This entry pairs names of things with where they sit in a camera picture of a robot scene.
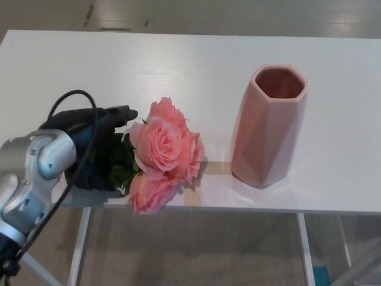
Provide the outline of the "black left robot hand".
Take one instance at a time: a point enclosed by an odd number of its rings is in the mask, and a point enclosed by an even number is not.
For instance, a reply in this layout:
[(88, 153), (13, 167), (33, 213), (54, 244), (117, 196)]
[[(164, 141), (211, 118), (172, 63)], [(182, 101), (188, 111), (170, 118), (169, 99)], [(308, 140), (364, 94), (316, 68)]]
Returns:
[[(129, 137), (115, 130), (137, 118), (138, 112), (127, 105), (98, 108), (95, 142), (75, 186), (80, 189), (114, 191), (132, 175), (133, 151)], [(83, 158), (93, 129), (93, 110), (82, 108), (67, 110), (52, 116), (39, 126), (40, 130), (64, 131), (74, 142), (77, 159), (65, 171), (67, 181), (71, 179)]]

